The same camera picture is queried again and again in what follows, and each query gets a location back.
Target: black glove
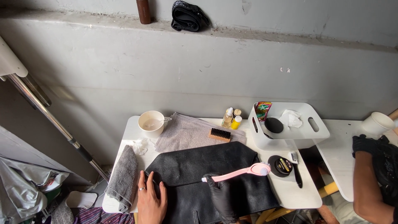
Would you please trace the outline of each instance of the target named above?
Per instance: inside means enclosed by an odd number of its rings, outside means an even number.
[[[352,150],[354,151],[352,153],[352,157],[355,158],[355,153],[358,151],[365,151],[372,156],[376,155],[378,152],[377,149],[377,143],[378,141],[373,139],[373,138],[366,138],[366,135],[361,134],[359,137],[358,136],[353,136],[352,137]]]
[[[222,223],[236,223],[238,221],[238,217],[232,209],[229,183],[227,181],[214,182],[211,178],[212,176],[219,176],[219,174],[208,173],[204,175],[210,187],[211,200],[220,214]]]

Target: yellow bottle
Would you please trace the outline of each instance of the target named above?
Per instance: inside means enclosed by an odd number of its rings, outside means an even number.
[[[234,118],[234,120],[232,121],[231,128],[232,129],[238,129],[238,127],[239,127],[241,122],[242,122],[242,117],[241,116],[236,116]]]
[[[227,113],[224,114],[224,118],[222,119],[221,126],[224,128],[229,128],[233,118],[233,109],[232,107],[228,109]]]

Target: metal pole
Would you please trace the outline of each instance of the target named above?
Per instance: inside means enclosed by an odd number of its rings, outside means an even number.
[[[94,161],[93,157],[88,153],[88,151],[80,145],[73,136],[59,123],[59,121],[43,106],[43,104],[37,99],[37,97],[31,92],[31,90],[27,87],[27,85],[17,76],[15,73],[11,75],[7,75],[7,78],[14,84],[14,86],[23,94],[30,102],[36,106],[38,110],[40,110],[44,116],[65,136],[69,143],[71,143],[76,151],[87,161],[89,162],[96,171],[109,182],[108,176],[105,172],[100,168],[100,166]]]

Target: white storage basket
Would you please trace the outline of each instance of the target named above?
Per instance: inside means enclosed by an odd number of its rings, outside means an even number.
[[[302,114],[299,118],[303,122],[301,127],[289,127],[290,130],[288,130],[287,126],[283,125],[283,131],[277,134],[270,132],[265,127],[264,122],[258,121],[255,112],[257,103],[253,105],[252,111],[250,112],[249,121],[252,122],[249,122],[249,126],[250,131],[252,132],[254,143],[260,149],[277,149],[279,147],[284,147],[287,144],[291,144],[292,141],[294,141],[298,149],[305,149],[330,137],[330,133],[321,118],[318,116],[313,107],[307,103],[272,103],[272,106],[268,111],[267,118],[279,118],[286,109],[294,110]]]

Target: striped fabric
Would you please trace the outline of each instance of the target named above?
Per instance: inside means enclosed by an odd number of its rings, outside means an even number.
[[[122,213],[106,213],[101,207],[80,208],[78,224],[134,224],[134,215]]]

